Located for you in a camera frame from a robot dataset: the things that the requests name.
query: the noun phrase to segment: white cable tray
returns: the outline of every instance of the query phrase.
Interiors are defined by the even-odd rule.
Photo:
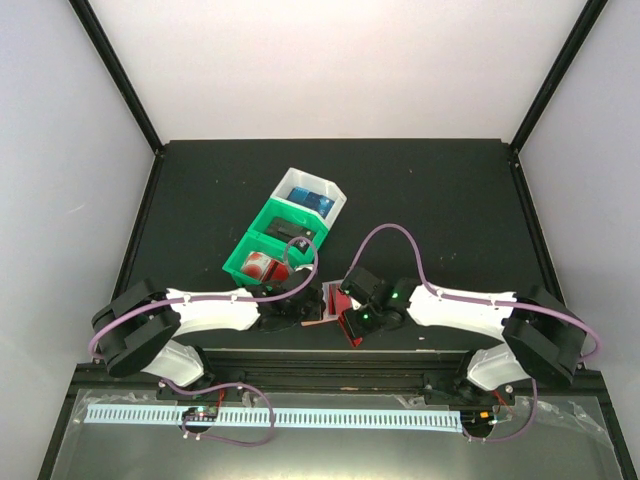
[[[173,405],[89,405],[85,423],[129,425],[180,425],[190,407]],[[435,430],[461,433],[459,412],[432,410],[341,410],[275,408],[280,428],[351,428],[375,430]],[[188,425],[268,427],[266,408],[222,407],[215,421],[195,420]]]

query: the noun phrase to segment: metal frame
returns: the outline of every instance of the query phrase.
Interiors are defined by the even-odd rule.
[[[146,223],[162,169],[164,146],[89,1],[69,0],[69,3],[73,6],[89,38],[147,139],[149,146],[156,155],[122,268],[118,275],[114,291],[115,298],[126,290],[128,285],[131,266],[136,256],[140,236]],[[540,87],[513,141],[510,145],[505,145],[505,148],[509,149],[509,165],[514,185],[520,197],[522,210],[529,227],[540,270],[544,277],[545,287],[561,301],[563,297],[560,285],[555,275],[553,263],[544,241],[522,168],[520,167],[518,154],[535,128],[536,123],[606,3],[607,0],[588,0],[586,2],[582,13]],[[438,369],[442,371],[452,369],[452,371],[455,371],[459,362],[457,354],[440,354],[437,360],[425,359],[424,354],[413,353],[361,354],[357,356],[357,363],[353,362],[353,357],[342,357],[335,353],[209,352],[208,356],[210,361],[220,368],[222,377],[227,375],[237,379],[237,376],[241,375],[249,383],[267,391],[332,392],[340,391],[340,388],[345,386],[357,386],[362,393],[372,392],[373,389],[378,393],[380,391],[417,393],[422,392],[424,389],[423,376],[427,370]],[[527,382],[515,385],[515,387],[515,393],[520,394],[526,394],[530,388]],[[150,375],[138,374],[126,379],[114,379],[107,374],[104,366],[94,364],[78,365],[63,402],[39,479],[50,478],[53,472],[62,438],[80,389],[157,391],[158,385],[157,380]],[[630,480],[638,478],[600,372],[580,370],[576,374],[574,385],[569,391],[559,392],[543,388],[540,390],[540,394],[597,397],[624,478]]]
[[[529,138],[529,135],[535,128],[536,123],[538,123],[538,120],[549,103],[549,100],[551,100],[551,97],[562,81],[564,74],[569,69],[569,66],[571,66],[573,59],[589,35],[591,28],[598,19],[602,9],[607,4],[607,1],[608,0],[587,0],[587,3],[571,30],[571,33],[567,37],[560,53],[551,66],[551,70],[549,70],[538,94],[533,100],[531,107],[529,107],[529,111],[520,124],[515,137],[511,141],[511,149],[516,154],[522,150],[527,138]],[[129,77],[125,72],[124,67],[120,63],[120,60],[118,60],[118,56],[113,50],[107,34],[102,29],[98,17],[93,11],[93,8],[91,8],[89,0],[69,0],[69,3],[73,6],[76,15],[82,22],[82,25],[87,31],[91,42],[98,51],[98,54],[102,58],[107,70],[109,70],[118,90],[122,93],[133,117],[136,119],[136,122],[138,122],[140,130],[142,130],[147,142],[149,142],[151,150],[153,150],[155,154],[161,153],[164,150],[163,143],[160,140],[160,137],[158,137],[158,134],[156,133],[142,102],[138,98],[133,85],[129,81]]]
[[[113,50],[111,42],[109,42],[107,34],[102,29],[102,25],[100,25],[100,21],[93,11],[93,8],[91,8],[89,1],[69,0],[69,3],[75,10],[80,22],[82,22],[82,26],[87,31],[91,42],[93,42],[93,46],[96,48],[100,58],[102,58],[105,67],[107,67],[111,78],[113,78],[129,110],[131,110],[131,114],[133,118],[136,119],[151,150],[153,150],[155,154],[162,152],[164,150],[163,143],[160,137],[158,137],[155,128],[153,128],[151,120],[142,106],[142,102],[140,102],[133,85],[131,85],[129,77],[124,71],[124,67],[120,63],[116,52]]]

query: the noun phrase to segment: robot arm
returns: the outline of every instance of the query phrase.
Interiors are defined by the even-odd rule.
[[[273,331],[322,316],[322,285],[314,279],[302,291],[283,300],[266,303],[242,301],[273,297],[293,290],[310,274],[303,268],[285,282],[273,282],[226,293],[193,293],[158,288],[142,282],[100,311],[92,321],[97,333],[114,319],[140,305],[170,300],[170,305],[141,314],[114,328],[99,341],[107,370],[114,377],[147,372],[172,380],[181,387],[209,386],[212,377],[206,357],[198,347],[173,340],[184,333],[215,329]],[[469,352],[456,375],[431,379],[435,395],[444,403],[482,401],[485,392],[528,377],[547,385],[569,386],[585,334],[556,319],[513,308],[491,307],[444,299],[430,293],[417,280],[401,279],[391,285],[356,267],[344,279],[341,290],[359,305],[343,313],[348,335],[361,338],[379,329],[401,328],[406,322],[425,327],[445,326],[473,331],[502,342]],[[494,302],[530,302],[567,312],[544,290],[527,296],[514,292],[485,294],[438,289]]]
[[[145,280],[93,317],[91,323],[98,334],[134,309],[161,301],[169,303],[139,314],[102,336],[98,346],[107,371],[116,378],[147,372],[180,387],[195,387],[194,382],[209,386],[211,369],[203,352],[198,347],[181,345],[173,338],[218,329],[270,332],[316,319],[324,310],[322,284],[317,278],[287,298],[273,302],[252,301],[287,294],[306,281],[310,274],[309,268],[301,267],[283,282],[268,282],[230,292],[184,292],[161,288],[153,281]]]
[[[518,295],[437,287],[439,294],[434,295],[417,280],[400,279],[391,285],[355,267],[347,274],[341,289],[359,305],[343,314],[345,331],[352,339],[379,329],[400,328],[412,321],[425,327],[437,325],[472,331],[502,342],[488,350],[470,352],[454,378],[440,379],[438,385],[431,385],[445,397],[459,395],[464,387],[468,400],[475,401],[481,391],[490,392],[505,383],[530,377],[549,386],[566,388],[571,385],[580,361],[586,336],[583,330],[556,318],[505,306],[510,302],[529,303],[573,316],[541,288]],[[483,302],[450,300],[443,298],[447,296],[444,294]]]

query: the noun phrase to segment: gray wall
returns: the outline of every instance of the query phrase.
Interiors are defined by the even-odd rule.
[[[510,139],[584,3],[91,0],[166,139]]]
[[[522,162],[567,302],[597,327],[640,467],[640,2],[609,2]]]
[[[151,151],[66,0],[0,17],[0,465],[35,478]]]

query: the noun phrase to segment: black tabletop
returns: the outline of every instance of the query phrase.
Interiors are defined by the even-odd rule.
[[[128,285],[152,276],[191,291],[235,288],[222,270],[289,167],[338,184],[347,203],[320,249],[323,281],[342,278],[366,234],[406,227],[427,278],[444,287],[500,292],[543,284],[499,140],[173,141],[167,147]],[[382,232],[361,264],[389,281],[416,277],[398,232]],[[204,348],[350,350],[337,324],[275,333],[217,330],[180,341]],[[493,339],[408,325],[366,337],[359,350],[467,350]]]

